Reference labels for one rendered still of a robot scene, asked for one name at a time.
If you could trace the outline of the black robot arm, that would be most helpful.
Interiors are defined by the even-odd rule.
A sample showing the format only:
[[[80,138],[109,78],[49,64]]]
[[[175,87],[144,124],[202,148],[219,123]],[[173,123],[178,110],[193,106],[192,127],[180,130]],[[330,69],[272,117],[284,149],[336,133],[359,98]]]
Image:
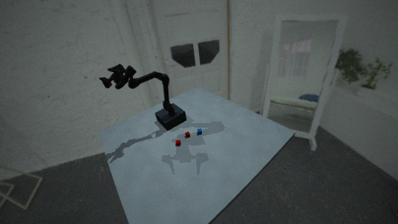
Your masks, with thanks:
[[[158,73],[156,71],[149,73],[145,76],[141,76],[140,78],[133,78],[133,75],[136,73],[137,71],[135,69],[133,69],[131,66],[128,66],[125,70],[125,74],[124,77],[121,77],[116,81],[116,89],[120,89],[122,87],[124,87],[126,85],[126,83],[128,82],[128,86],[131,89],[135,89],[138,87],[138,85],[147,82],[151,79],[160,79],[162,80],[163,83],[163,94],[164,94],[164,101],[163,101],[163,108],[165,108],[166,111],[169,112],[169,116],[172,118],[173,116],[177,115],[174,112],[174,108],[173,105],[170,104],[169,102],[169,89],[168,89],[168,85],[169,85],[169,77],[166,74],[162,74],[162,73]],[[129,80],[128,80],[129,78]]]

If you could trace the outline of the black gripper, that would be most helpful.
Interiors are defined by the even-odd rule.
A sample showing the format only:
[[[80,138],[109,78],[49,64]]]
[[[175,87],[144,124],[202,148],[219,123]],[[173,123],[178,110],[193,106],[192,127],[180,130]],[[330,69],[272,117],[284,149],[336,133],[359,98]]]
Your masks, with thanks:
[[[121,64],[118,64],[116,66],[110,67],[107,70],[114,72],[111,77],[109,79],[106,79],[105,77],[100,77],[99,79],[102,80],[102,83],[104,84],[104,86],[106,88],[110,88],[111,87],[111,81],[115,80],[115,82],[121,77],[124,77],[124,73],[125,73],[125,69]]]

